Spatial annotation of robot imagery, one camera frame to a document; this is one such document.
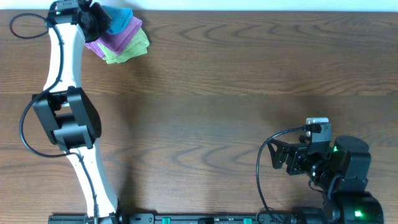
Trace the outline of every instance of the wire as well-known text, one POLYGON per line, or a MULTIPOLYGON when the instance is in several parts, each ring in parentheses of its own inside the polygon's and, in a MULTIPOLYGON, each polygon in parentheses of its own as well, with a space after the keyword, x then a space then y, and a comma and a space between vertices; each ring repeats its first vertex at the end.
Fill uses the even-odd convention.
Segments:
POLYGON ((291 132, 294 132, 294 131, 301 131, 301 130, 304 130, 304 127, 299 127, 299 128, 294 128, 294 129, 288 129, 288 130, 286 130, 286 131, 281 131, 281 132, 279 132, 279 133, 274 134, 273 136, 269 137, 264 143, 262 143, 262 146, 260 147, 260 150, 259 150, 259 154, 258 154, 258 156, 257 156, 257 164, 256 164, 257 189, 258 189, 258 191, 259 191, 260 198, 261 198, 262 204, 264 205, 264 208, 267 210, 267 213, 269 214, 269 216, 270 216, 275 222, 284 223, 284 221, 278 220, 278 219, 272 214, 272 212, 270 211, 269 207, 267 206, 267 203, 266 203, 266 200, 264 199, 264 196, 262 195, 261 186, 260 186, 260 177, 259 177, 261 153, 262 153, 262 150, 264 149, 264 147, 269 143, 269 141, 270 141, 271 139, 274 139, 274 138, 276 138, 276 137, 278 137, 278 136, 280 136, 280 135, 283 135, 283 134, 291 133, 291 132))
POLYGON ((318 189, 313 188, 313 187, 311 186, 311 183, 312 183, 312 180, 309 180, 309 181, 308 181, 308 186, 310 186, 311 190, 314 190, 314 191, 316 191, 316 192, 319 192, 319 193, 323 194, 323 191, 322 191, 322 190, 318 190, 318 189))
POLYGON ((44 18, 44 17, 42 17, 42 16, 40 16, 40 15, 33 14, 33 13, 22 13, 22 14, 18 14, 18 15, 16 15, 16 16, 14 16, 14 17, 10 20, 10 24, 9 24, 9 28, 10 28, 11 33, 12 33, 14 36, 16 36, 16 37, 18 37, 18 38, 21 38, 21 39, 34 39, 34 38, 41 37, 41 36, 43 36, 43 35, 45 35, 45 34, 47 34, 47 33, 49 32, 49 30, 47 30, 47 31, 44 32, 44 33, 41 33, 41 34, 38 34, 38 35, 34 35, 34 36, 30 36, 30 37, 24 37, 24 36, 21 36, 21 35, 16 34, 16 33, 14 32, 14 29, 13 29, 13 26, 12 26, 12 25, 13 25, 13 23, 14 23, 14 21, 15 21, 16 19, 18 19, 18 18, 20 18, 20 17, 25 17, 25 16, 33 16, 33 17, 37 17, 37 18, 39 18, 39 19, 42 19, 42 20, 46 23, 47 26, 50 26, 50 28, 53 28, 53 29, 54 29, 54 32, 55 32, 55 34, 57 35, 57 38, 58 38, 58 41, 59 41, 59 46, 60 46, 60 68, 59 68, 58 75, 57 75, 57 78, 55 79, 54 83, 53 83, 50 87, 48 87, 47 89, 43 90, 41 93, 39 93, 38 95, 36 95, 36 96, 32 99, 32 101, 30 101, 30 102, 28 103, 28 105, 25 107, 24 112, 23 112, 22 115, 21 115, 21 120, 19 121, 19 135, 20 135, 21 140, 22 140, 22 143, 24 143, 25 147, 28 148, 28 150, 29 150, 30 152, 32 152, 32 153, 34 153, 34 154, 36 154, 36 155, 38 155, 38 156, 45 157, 45 158, 59 158, 59 157, 65 157, 65 156, 70 156, 70 155, 75 155, 75 156, 77 156, 77 158, 79 159, 79 162, 80 162, 80 164, 81 164, 81 167, 83 168, 83 171, 84 171, 84 173, 85 173, 85 175, 86 175, 86 177, 87 177, 88 183, 89 183, 89 185, 90 185, 91 193, 92 193, 92 195, 93 195, 93 202, 94 202, 94 221, 97 222, 97 221, 98 221, 98 220, 97 220, 97 219, 98 219, 98 210, 97 210, 98 205, 97 205, 96 194, 95 194, 95 190, 94 190, 94 184, 93 184, 93 181, 92 181, 92 179, 91 179, 91 177, 90 177, 90 175, 89 175, 89 173, 88 173, 88 171, 87 171, 86 165, 85 165, 85 163, 83 162, 83 156, 81 156, 81 155, 79 155, 79 154, 77 154, 77 153, 75 153, 75 152, 66 152, 66 153, 64 153, 64 154, 56 154, 56 155, 44 154, 44 153, 41 153, 41 152, 36 151, 35 149, 33 149, 33 148, 27 143, 27 141, 26 141, 26 139, 25 139, 25 135, 24 135, 24 121, 25 121, 26 114, 27 114, 27 112, 29 111, 29 109, 32 107, 32 105, 33 105, 37 100, 41 99, 41 98, 42 98, 44 95, 46 95, 55 85, 58 84, 58 82, 59 82, 60 79, 61 79, 61 75, 62 75, 62 70, 63 70, 63 57, 64 57, 64 55, 63 55, 63 42, 62 42, 62 38, 61 38, 61 35, 60 35, 60 33, 59 33, 59 30, 58 30, 58 29, 55 27, 55 25, 54 25, 53 23, 51 23, 48 19, 46 19, 46 18, 44 18))
POLYGON ((328 188, 328 199, 329 199, 329 200, 331 200, 331 192, 333 191, 333 188, 334 188, 334 186, 335 186, 336 180, 339 179, 339 178, 342 178, 342 177, 343 177, 343 175, 341 175, 341 174, 336 174, 336 175, 334 175, 333 178, 331 179, 330 184, 329 184, 329 188, 328 188))

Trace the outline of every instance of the stack of cloths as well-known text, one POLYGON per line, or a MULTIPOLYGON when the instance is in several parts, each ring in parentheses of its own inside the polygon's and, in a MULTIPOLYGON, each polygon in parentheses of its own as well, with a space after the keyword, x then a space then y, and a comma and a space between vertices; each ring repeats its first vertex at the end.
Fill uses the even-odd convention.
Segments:
POLYGON ((106 63, 122 63, 146 54, 149 41, 141 29, 142 21, 132 15, 131 9, 103 6, 112 17, 109 29, 98 40, 87 43, 106 63))

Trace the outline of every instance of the blue cloth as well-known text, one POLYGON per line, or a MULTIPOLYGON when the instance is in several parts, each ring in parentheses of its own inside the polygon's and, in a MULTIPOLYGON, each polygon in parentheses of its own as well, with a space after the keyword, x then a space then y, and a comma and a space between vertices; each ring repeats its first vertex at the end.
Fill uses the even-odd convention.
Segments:
POLYGON ((123 32, 132 18, 132 10, 111 6, 102 6, 102 8, 112 17, 107 33, 114 35, 123 32))

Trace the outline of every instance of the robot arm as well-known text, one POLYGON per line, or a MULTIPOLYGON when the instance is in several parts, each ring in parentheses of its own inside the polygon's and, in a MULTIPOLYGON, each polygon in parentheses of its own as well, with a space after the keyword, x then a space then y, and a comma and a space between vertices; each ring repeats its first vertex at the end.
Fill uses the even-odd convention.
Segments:
MULTIPOLYGON (((97 3, 88 1, 57 1, 52 4, 47 18, 58 30, 63 43, 63 70, 60 81, 45 98, 33 107, 47 136, 61 151, 79 154, 93 183, 98 217, 116 213, 118 198, 109 184, 98 148, 101 121, 94 106, 81 88, 81 55, 87 40, 93 40, 107 29, 110 18, 97 3), (72 113, 55 114, 60 108, 70 107, 72 113)), ((44 90, 55 83, 60 67, 59 39, 53 28, 50 71, 44 90)), ((93 217, 94 200, 87 175, 79 158, 67 156, 76 171, 87 202, 87 215, 93 217)))

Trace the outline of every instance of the black bracket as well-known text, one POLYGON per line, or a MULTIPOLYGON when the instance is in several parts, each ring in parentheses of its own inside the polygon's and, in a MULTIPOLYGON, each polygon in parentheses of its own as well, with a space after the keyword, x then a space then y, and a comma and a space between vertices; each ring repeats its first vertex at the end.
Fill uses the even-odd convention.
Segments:
POLYGON ((50 142, 62 151, 82 146, 91 149, 101 136, 100 116, 82 88, 70 86, 67 91, 48 93, 33 108, 50 142), (67 104, 72 113, 55 113, 67 104))

